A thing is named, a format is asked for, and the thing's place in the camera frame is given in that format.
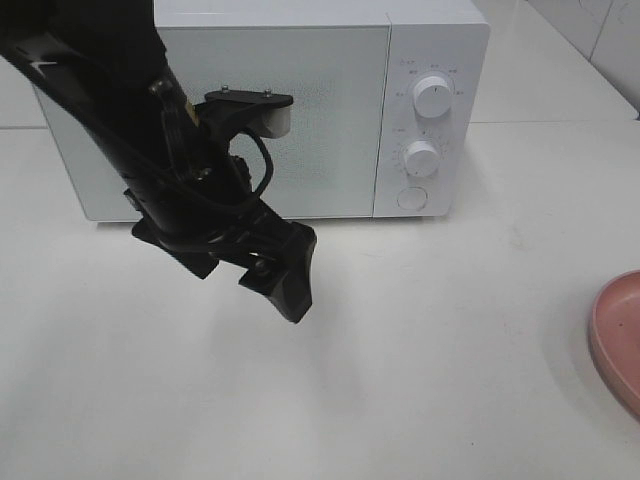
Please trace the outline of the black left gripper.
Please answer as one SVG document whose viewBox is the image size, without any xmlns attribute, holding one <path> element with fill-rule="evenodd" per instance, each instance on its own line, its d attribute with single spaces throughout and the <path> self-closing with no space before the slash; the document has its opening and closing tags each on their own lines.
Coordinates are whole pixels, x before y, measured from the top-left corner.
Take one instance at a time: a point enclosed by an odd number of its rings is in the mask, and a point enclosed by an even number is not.
<svg viewBox="0 0 640 480">
<path fill-rule="evenodd" d="M 125 194 L 142 216 L 132 235 L 199 279 L 218 261 L 252 265 L 239 284 L 298 324 L 312 306 L 317 236 L 262 201 L 274 173 L 263 139 L 245 129 L 221 142 L 178 114 L 131 121 L 123 137 Z"/>
</svg>

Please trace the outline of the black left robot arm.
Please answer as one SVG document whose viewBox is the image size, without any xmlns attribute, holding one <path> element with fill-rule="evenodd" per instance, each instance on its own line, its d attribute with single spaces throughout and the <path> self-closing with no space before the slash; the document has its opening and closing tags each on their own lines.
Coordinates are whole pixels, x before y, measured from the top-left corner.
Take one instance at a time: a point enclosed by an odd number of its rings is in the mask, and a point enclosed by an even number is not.
<svg viewBox="0 0 640 480">
<path fill-rule="evenodd" d="M 220 263 L 290 322 L 312 304 L 317 237 L 282 219 L 261 196 L 274 165 L 253 184 L 230 151 L 275 135 L 288 95 L 221 89 L 192 104 L 171 70 L 149 1 L 5 1 L 1 54 L 76 119 L 125 182 L 140 214 L 135 238 L 199 278 Z"/>
</svg>

